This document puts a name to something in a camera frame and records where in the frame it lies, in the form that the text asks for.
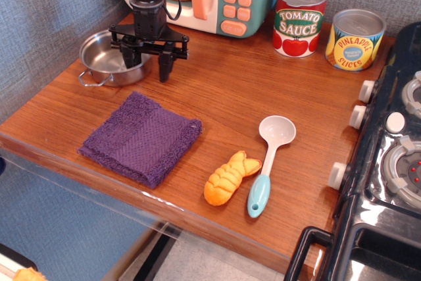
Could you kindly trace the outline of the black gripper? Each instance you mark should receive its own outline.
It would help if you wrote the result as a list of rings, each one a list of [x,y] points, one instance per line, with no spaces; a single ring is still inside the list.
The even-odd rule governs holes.
[[[118,48],[126,68],[142,63],[141,55],[159,55],[160,82],[168,81],[174,60],[187,59],[189,38],[167,24],[166,0],[130,0],[134,22],[109,26],[113,48]]]

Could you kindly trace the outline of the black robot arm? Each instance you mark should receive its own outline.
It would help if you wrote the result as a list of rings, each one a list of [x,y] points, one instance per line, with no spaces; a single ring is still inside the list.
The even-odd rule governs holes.
[[[129,0],[134,15],[132,25],[112,25],[111,45],[119,49],[126,68],[142,62],[142,54],[159,57],[159,76],[166,82],[174,61],[187,59],[189,37],[168,26],[167,20],[179,18],[182,8],[173,17],[166,8],[166,0]]]

